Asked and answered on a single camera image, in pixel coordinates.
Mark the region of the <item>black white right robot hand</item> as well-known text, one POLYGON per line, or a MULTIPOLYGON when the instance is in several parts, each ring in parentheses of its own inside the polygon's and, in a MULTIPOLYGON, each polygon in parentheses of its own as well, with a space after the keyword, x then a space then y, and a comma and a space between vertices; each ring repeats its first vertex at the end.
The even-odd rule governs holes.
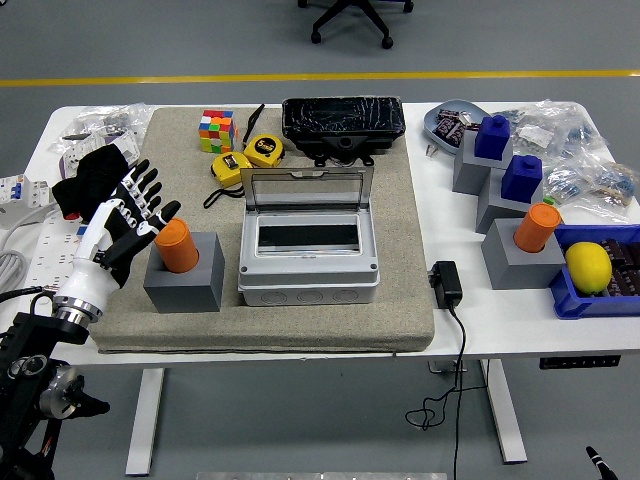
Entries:
POLYGON ((602 480, 618 480, 618 476, 611 467, 602 459, 599 453, 592 447, 586 446, 585 451, 598 470, 602 480))

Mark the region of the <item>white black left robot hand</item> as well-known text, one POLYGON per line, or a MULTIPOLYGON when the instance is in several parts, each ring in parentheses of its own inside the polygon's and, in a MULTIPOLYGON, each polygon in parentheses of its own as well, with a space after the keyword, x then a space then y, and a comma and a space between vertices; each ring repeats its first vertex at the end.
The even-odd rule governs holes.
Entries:
POLYGON ((166 227, 181 207, 160 207, 158 170, 145 159, 133 167, 97 207, 73 258, 73 271, 53 297, 59 318, 100 317, 109 296, 126 283, 133 258, 166 227))

